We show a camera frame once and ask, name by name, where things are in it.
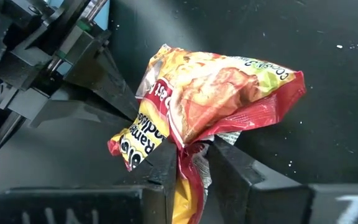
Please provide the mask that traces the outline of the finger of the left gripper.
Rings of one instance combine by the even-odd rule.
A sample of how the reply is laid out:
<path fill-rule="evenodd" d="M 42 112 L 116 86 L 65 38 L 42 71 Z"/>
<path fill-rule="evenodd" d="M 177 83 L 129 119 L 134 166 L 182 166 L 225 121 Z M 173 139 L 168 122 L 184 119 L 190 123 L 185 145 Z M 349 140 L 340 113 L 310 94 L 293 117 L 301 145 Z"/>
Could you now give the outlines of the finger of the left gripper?
<path fill-rule="evenodd" d="M 132 121 L 139 103 L 108 49 L 110 35 L 108 30 L 95 36 L 82 32 L 65 56 L 71 69 L 64 80 L 92 91 Z"/>
<path fill-rule="evenodd" d="M 26 91 L 11 88 L 1 96 L 0 109 L 7 109 L 38 127 L 44 121 L 75 118 L 98 123 L 114 124 L 126 119 L 98 96 L 83 90 L 59 88 L 52 96 L 36 89 Z"/>

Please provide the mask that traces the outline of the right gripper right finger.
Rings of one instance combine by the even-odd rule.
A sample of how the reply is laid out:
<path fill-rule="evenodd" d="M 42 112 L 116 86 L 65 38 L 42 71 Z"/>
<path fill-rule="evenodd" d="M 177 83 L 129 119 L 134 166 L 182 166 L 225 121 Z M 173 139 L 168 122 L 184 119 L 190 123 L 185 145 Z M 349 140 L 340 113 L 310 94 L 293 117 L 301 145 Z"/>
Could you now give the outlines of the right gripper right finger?
<path fill-rule="evenodd" d="M 220 137 L 208 160 L 225 224 L 358 224 L 358 184 L 301 184 Z"/>

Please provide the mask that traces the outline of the red Maruchan ramen packet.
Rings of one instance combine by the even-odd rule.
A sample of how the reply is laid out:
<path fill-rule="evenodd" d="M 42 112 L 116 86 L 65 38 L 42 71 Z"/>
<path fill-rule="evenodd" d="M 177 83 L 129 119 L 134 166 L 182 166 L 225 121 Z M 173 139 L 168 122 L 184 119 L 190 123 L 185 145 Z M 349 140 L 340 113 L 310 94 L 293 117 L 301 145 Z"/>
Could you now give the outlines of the red Maruchan ramen packet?
<path fill-rule="evenodd" d="M 215 135 L 280 122 L 305 94 L 303 73 L 248 57 L 163 45 L 149 60 L 135 97 L 136 119 L 108 141 L 134 170 L 166 139 L 177 147 L 172 224 L 198 224 L 211 184 L 206 160 Z"/>

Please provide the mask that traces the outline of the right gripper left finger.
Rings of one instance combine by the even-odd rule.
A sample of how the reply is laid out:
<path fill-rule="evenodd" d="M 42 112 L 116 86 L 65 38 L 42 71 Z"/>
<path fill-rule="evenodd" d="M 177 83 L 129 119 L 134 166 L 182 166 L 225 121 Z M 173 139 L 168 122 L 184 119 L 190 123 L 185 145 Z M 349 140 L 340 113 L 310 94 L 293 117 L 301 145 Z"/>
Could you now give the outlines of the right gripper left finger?
<path fill-rule="evenodd" d="M 171 224 L 177 148 L 161 143 L 109 187 L 16 188 L 0 194 L 0 224 Z"/>

